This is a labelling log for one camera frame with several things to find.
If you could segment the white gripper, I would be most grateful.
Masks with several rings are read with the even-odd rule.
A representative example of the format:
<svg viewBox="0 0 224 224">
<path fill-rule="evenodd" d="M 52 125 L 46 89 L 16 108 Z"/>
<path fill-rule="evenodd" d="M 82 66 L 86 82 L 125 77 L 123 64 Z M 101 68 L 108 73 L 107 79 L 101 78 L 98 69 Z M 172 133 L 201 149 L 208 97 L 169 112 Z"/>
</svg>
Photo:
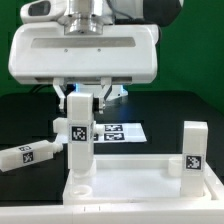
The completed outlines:
<svg viewBox="0 0 224 224">
<path fill-rule="evenodd" d="M 98 84 L 93 111 L 102 114 L 114 84 L 144 84 L 157 75 L 158 27 L 109 25 L 101 35 L 66 35 L 56 22 L 31 23 L 15 33 L 8 62 L 21 84 L 51 84 L 65 111 L 67 83 Z"/>
</svg>

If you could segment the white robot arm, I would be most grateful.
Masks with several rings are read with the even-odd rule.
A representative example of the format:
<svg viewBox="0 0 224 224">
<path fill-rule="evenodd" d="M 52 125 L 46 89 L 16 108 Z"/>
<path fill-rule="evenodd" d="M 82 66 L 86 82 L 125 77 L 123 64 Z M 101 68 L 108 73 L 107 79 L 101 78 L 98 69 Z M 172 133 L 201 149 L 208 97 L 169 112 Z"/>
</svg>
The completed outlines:
<svg viewBox="0 0 224 224">
<path fill-rule="evenodd" d="M 34 0 L 22 6 L 9 73 L 21 84 L 51 84 L 60 99 L 68 84 L 99 85 L 104 110 L 114 85 L 152 82 L 161 29 L 184 0 Z"/>
</svg>

